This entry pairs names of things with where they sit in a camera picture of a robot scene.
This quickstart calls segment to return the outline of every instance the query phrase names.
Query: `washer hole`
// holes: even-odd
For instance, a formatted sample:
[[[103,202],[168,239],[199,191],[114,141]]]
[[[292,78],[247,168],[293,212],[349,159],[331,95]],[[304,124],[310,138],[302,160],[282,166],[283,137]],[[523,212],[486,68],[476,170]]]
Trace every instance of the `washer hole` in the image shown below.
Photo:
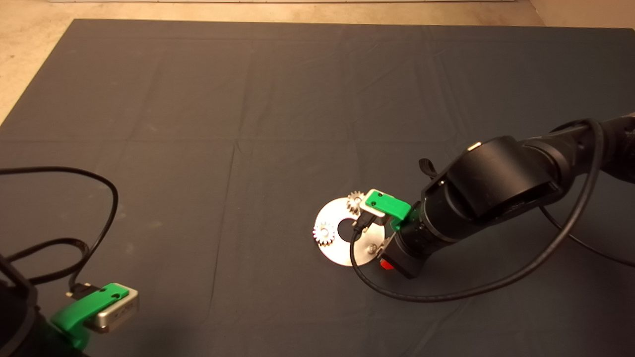
[[[355,222],[354,219],[347,218],[337,225],[337,233],[344,241],[349,243],[351,242],[351,237],[353,237],[353,222]]]

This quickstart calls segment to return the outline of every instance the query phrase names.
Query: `silver washer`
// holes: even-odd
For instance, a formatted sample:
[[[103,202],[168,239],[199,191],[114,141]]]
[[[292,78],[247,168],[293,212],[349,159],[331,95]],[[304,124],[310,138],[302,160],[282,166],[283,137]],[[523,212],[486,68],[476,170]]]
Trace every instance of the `silver washer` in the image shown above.
[[[345,219],[356,220],[359,215],[349,211],[347,202],[348,198],[343,197],[327,203],[317,214],[315,226],[326,222],[335,227],[333,243],[318,247],[332,262],[350,267],[352,265],[349,255],[351,244],[340,237],[337,227],[341,221]],[[355,242],[355,261],[357,264],[362,266],[373,260],[377,256],[377,247],[384,242],[384,238],[384,227],[376,224],[372,224],[366,232],[362,233],[361,237]]]

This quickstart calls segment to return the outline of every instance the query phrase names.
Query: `gear teeth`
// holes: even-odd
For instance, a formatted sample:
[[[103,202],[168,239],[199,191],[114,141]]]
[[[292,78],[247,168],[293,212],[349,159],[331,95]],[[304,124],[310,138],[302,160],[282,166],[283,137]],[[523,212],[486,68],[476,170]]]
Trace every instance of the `gear teeth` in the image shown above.
[[[361,191],[353,191],[348,195],[348,201],[346,201],[346,208],[349,212],[359,215],[359,205],[364,200],[366,195]]]
[[[328,223],[322,222],[313,227],[313,239],[319,246],[327,246],[335,240],[335,229]]]

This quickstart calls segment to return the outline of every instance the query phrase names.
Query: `red button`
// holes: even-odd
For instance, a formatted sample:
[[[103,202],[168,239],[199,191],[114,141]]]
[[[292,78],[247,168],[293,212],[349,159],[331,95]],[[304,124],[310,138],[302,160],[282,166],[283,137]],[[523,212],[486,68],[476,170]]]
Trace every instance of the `red button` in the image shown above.
[[[387,262],[387,261],[385,261],[384,259],[382,259],[382,260],[379,262],[379,265],[381,265],[381,266],[382,266],[382,268],[384,268],[384,269],[386,269],[386,270],[392,270],[392,269],[394,269],[394,268],[395,268],[394,266],[392,266],[390,263],[388,263],[388,262]]]

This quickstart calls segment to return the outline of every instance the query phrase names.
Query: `concrete floor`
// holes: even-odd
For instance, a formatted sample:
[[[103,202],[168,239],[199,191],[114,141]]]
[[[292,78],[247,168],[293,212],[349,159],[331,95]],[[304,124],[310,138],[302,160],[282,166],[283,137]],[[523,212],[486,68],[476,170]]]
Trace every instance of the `concrete floor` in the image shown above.
[[[533,1],[539,3],[540,9],[548,15],[562,10],[552,9],[549,0]],[[603,3],[605,0],[587,1]],[[568,3],[572,8],[576,8],[572,1]],[[591,14],[584,18],[594,18],[592,8],[588,11]],[[545,25],[530,0],[507,3],[398,4],[49,3],[47,0],[0,0],[0,123],[4,121],[74,18],[338,24]],[[561,25],[564,18],[567,16],[557,14],[550,18],[548,25]],[[610,25],[606,24],[606,14],[603,14],[602,21],[603,24],[591,26]]]

